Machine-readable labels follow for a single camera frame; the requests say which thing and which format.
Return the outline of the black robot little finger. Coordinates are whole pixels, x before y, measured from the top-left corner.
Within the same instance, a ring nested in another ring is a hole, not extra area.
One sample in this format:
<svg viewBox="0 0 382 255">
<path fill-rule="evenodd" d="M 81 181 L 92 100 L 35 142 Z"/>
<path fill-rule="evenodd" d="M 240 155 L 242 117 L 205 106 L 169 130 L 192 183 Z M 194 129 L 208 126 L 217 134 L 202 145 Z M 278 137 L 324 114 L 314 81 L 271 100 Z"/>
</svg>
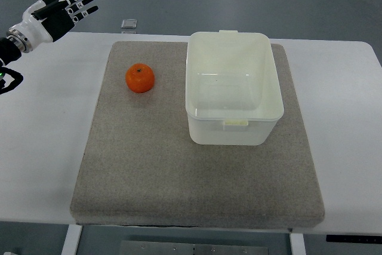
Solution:
<svg viewBox="0 0 382 255">
<path fill-rule="evenodd" d="M 74 23 L 77 23 L 79 21 L 81 21 L 82 19 L 88 17 L 90 14 L 96 12 L 98 10 L 98 6 L 93 6 L 87 10 L 83 10 L 83 11 L 80 11 L 79 13 L 76 13 L 73 17 L 72 17 L 72 21 Z"/>
</svg>

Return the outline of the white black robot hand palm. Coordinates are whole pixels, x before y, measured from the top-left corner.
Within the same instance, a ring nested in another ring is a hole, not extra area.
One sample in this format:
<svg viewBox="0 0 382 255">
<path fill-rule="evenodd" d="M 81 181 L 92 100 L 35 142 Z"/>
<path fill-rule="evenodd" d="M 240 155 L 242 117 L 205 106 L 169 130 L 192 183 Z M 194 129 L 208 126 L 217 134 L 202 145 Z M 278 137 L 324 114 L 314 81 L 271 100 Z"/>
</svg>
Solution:
<svg viewBox="0 0 382 255">
<path fill-rule="evenodd" d="M 9 39 L 22 53 L 29 53 L 42 43 L 55 42 L 75 27 L 74 22 L 66 8 L 45 19 L 36 19 L 31 14 L 55 1 L 64 0 L 38 0 L 32 4 L 22 16 L 22 21 L 9 28 Z"/>
</svg>

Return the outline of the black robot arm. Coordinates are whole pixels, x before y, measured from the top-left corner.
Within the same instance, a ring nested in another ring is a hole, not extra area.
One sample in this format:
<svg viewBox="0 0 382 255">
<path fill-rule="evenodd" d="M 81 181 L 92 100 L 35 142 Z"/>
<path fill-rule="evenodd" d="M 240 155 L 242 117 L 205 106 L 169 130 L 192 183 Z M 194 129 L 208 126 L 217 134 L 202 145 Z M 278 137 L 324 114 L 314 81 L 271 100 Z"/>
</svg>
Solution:
<svg viewBox="0 0 382 255">
<path fill-rule="evenodd" d="M 23 82 L 23 75 L 7 67 L 23 53 L 43 43 L 53 43 L 75 25 L 98 10 L 89 7 L 94 0 L 38 0 L 27 8 L 20 23 L 1 38 L 1 94 L 14 90 Z"/>
</svg>

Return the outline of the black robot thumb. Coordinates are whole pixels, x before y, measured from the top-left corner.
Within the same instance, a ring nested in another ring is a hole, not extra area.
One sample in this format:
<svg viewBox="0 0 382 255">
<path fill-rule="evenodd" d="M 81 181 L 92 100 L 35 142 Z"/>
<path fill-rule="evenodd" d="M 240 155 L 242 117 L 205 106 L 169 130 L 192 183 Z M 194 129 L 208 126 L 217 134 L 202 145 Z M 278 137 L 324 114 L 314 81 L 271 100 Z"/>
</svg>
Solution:
<svg viewBox="0 0 382 255">
<path fill-rule="evenodd" d="M 66 8 L 68 6 L 67 1 L 55 1 L 34 11 L 31 15 L 36 19 L 45 19 L 54 13 Z"/>
</svg>

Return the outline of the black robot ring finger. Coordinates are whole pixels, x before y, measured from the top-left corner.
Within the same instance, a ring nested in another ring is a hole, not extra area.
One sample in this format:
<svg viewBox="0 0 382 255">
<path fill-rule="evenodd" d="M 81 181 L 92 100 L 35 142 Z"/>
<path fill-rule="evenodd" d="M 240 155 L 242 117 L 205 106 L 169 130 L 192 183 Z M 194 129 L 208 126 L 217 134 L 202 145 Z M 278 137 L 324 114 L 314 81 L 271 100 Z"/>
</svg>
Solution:
<svg viewBox="0 0 382 255">
<path fill-rule="evenodd" d="M 75 12 L 79 11 L 80 9 L 84 8 L 84 6 L 86 6 L 87 4 L 89 4 L 92 1 L 93 0 L 81 0 L 79 2 L 76 2 L 73 5 L 71 5 L 69 8 L 67 8 L 67 12 L 68 13 L 75 13 Z"/>
</svg>

